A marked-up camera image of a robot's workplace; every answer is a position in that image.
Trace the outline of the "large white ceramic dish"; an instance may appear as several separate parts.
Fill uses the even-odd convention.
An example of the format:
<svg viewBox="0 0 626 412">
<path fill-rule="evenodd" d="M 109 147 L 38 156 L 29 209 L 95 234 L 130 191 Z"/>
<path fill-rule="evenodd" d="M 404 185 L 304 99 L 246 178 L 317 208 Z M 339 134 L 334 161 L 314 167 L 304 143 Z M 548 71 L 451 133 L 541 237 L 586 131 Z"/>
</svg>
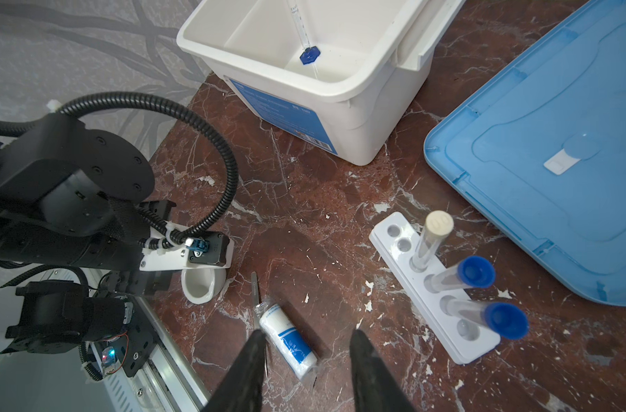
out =
<svg viewBox="0 0 626 412">
<path fill-rule="evenodd" d="M 224 288 L 226 280 L 225 268 L 205 266 L 181 272 L 184 295 L 190 303 L 195 305 L 202 305 L 213 300 L 213 297 Z"/>
</svg>

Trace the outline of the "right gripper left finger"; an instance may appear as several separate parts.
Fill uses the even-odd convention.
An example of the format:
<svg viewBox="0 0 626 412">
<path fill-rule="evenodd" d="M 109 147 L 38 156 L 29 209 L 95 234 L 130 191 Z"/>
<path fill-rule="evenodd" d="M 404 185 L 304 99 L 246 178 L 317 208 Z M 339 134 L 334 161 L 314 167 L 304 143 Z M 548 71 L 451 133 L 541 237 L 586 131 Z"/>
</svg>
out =
<svg viewBox="0 0 626 412">
<path fill-rule="evenodd" d="M 203 412 L 262 410 L 266 346 L 265 333 L 253 331 Z"/>
</svg>

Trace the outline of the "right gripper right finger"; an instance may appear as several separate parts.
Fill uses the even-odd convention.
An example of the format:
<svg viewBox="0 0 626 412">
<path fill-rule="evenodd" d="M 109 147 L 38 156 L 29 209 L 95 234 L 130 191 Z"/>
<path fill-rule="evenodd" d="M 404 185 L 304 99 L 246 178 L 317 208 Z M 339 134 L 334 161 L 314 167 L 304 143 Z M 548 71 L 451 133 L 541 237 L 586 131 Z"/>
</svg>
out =
<svg viewBox="0 0 626 412">
<path fill-rule="evenodd" d="M 414 411 L 368 336 L 352 332 L 352 389 L 356 411 Z"/>
</svg>

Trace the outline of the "blue base small flask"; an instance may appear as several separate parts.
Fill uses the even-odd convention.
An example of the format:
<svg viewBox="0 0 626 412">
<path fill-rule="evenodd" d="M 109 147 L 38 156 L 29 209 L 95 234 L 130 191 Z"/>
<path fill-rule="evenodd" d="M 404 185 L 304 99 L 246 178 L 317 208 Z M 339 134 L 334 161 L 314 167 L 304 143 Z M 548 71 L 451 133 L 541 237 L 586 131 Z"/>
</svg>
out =
<svg viewBox="0 0 626 412">
<path fill-rule="evenodd" d="M 302 65 L 314 64 L 316 60 L 320 57 L 321 51 L 311 42 L 310 36 L 308 35 L 304 25 L 304 19 L 299 10 L 298 3 L 295 0 L 287 0 L 287 7 L 289 8 L 294 27 L 297 31 L 300 44 L 303 48 L 303 51 L 299 56 L 299 60 Z"/>
</svg>

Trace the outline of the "cork-stoppered glass test tube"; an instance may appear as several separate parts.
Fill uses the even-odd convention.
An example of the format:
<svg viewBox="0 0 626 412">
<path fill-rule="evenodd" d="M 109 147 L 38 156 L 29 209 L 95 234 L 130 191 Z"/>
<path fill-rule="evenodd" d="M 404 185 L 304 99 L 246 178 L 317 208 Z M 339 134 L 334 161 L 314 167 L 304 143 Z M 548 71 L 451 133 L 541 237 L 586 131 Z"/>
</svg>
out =
<svg viewBox="0 0 626 412">
<path fill-rule="evenodd" d="M 446 211 L 435 210 L 426 216 L 419 243 L 410 260 L 410 266 L 415 272 L 422 273 L 427 269 L 454 226 L 453 217 Z"/>
</svg>

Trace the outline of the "white gauze roll blue label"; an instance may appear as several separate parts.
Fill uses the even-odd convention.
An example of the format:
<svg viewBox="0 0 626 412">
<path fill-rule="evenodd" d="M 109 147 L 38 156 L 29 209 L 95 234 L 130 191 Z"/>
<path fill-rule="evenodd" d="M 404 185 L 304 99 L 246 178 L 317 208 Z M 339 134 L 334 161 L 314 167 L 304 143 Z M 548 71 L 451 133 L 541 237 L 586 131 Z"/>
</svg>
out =
<svg viewBox="0 0 626 412">
<path fill-rule="evenodd" d="M 264 301 L 256 307 L 258 324 L 299 380 L 311 375 L 318 358 L 280 305 Z"/>
</svg>

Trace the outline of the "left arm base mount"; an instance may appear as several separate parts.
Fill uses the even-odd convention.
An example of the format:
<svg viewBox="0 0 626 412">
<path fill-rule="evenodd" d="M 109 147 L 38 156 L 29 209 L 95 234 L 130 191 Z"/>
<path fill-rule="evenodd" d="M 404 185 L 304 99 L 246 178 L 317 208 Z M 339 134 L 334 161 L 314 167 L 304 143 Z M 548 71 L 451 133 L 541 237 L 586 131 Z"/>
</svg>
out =
<svg viewBox="0 0 626 412">
<path fill-rule="evenodd" d="M 31 282 L 16 288 L 21 298 L 20 318 L 6 327 L 10 342 L 1 354 L 28 352 L 61 354 L 78 348 L 81 361 L 90 369 L 92 358 L 86 346 L 99 351 L 115 350 L 117 362 L 110 373 L 124 371 L 133 378 L 148 361 L 157 335 L 135 298 L 109 293 L 91 296 L 89 289 L 71 281 Z"/>
</svg>

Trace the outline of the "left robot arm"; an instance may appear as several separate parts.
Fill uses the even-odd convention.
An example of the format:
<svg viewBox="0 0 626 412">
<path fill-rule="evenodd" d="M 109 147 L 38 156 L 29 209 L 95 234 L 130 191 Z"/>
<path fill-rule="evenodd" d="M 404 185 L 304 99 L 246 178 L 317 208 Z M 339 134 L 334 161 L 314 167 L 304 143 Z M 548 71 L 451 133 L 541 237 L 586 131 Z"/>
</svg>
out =
<svg viewBox="0 0 626 412">
<path fill-rule="evenodd" d="M 146 157 L 86 115 L 112 109 L 160 113 L 206 137 L 225 164 L 225 189 L 201 221 L 179 228 L 146 199 L 155 177 Z M 228 208 L 239 168 L 228 142 L 203 117 L 139 92 L 89 94 L 33 122 L 0 121 L 0 260 L 112 271 L 178 270 L 208 250 L 206 235 Z"/>
</svg>

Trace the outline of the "blue-capped test tube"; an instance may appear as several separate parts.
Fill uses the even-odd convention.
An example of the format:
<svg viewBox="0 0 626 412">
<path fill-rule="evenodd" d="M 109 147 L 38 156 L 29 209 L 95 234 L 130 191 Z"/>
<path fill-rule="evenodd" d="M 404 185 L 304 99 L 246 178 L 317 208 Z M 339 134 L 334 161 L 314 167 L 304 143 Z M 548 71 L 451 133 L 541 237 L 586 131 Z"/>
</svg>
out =
<svg viewBox="0 0 626 412">
<path fill-rule="evenodd" d="M 526 314 L 517 306 L 503 302 L 482 302 L 448 298 L 441 303 L 449 316 L 486 327 L 509 340 L 524 338 L 529 333 Z"/>
<path fill-rule="evenodd" d="M 428 276 L 425 285 L 431 293 L 469 288 L 490 288 L 496 281 L 493 265 L 483 257 L 471 256 L 460 263 Z"/>
</svg>

